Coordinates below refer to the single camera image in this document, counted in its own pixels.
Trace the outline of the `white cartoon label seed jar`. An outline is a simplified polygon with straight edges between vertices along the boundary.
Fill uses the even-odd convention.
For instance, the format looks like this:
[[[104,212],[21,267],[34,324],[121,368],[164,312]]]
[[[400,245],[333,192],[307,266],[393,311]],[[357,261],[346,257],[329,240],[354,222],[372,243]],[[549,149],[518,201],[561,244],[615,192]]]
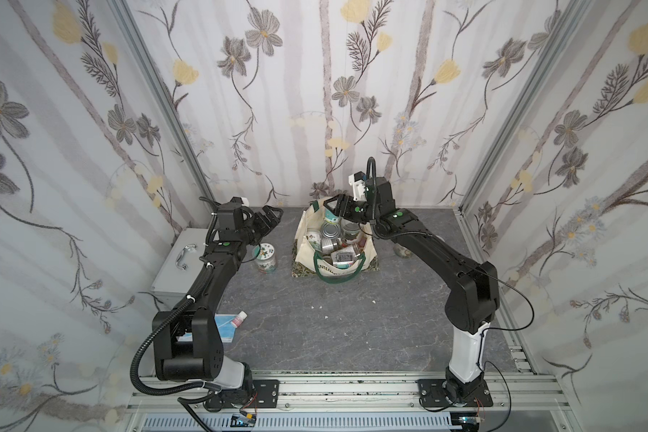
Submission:
[[[257,269],[264,274],[275,272],[277,269],[275,247],[270,243],[260,243],[255,255],[255,264]]]

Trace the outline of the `clear purple label seed jar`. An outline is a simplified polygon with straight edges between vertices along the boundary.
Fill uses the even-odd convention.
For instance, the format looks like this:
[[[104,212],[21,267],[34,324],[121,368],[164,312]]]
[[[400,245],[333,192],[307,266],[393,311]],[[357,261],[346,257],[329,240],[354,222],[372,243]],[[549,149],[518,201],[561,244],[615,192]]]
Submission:
[[[410,251],[408,248],[405,248],[404,246],[401,246],[400,244],[394,244],[393,245],[393,251],[394,251],[394,254],[397,257],[400,257],[400,258],[407,259],[407,258],[413,257],[413,252]]]

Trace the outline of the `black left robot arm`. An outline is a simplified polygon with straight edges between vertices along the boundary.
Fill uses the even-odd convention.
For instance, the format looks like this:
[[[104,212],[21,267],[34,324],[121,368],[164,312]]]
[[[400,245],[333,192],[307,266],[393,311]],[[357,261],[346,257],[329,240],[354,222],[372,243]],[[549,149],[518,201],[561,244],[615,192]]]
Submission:
[[[177,395],[182,404],[203,404],[212,410],[254,400],[252,372],[225,355],[215,314],[232,277],[252,259],[248,249],[258,246],[283,214],[270,205],[254,212],[240,197],[212,203],[197,277],[170,311],[155,315],[151,333],[131,360],[130,380],[137,392]],[[207,394],[197,399],[181,396],[192,390]]]

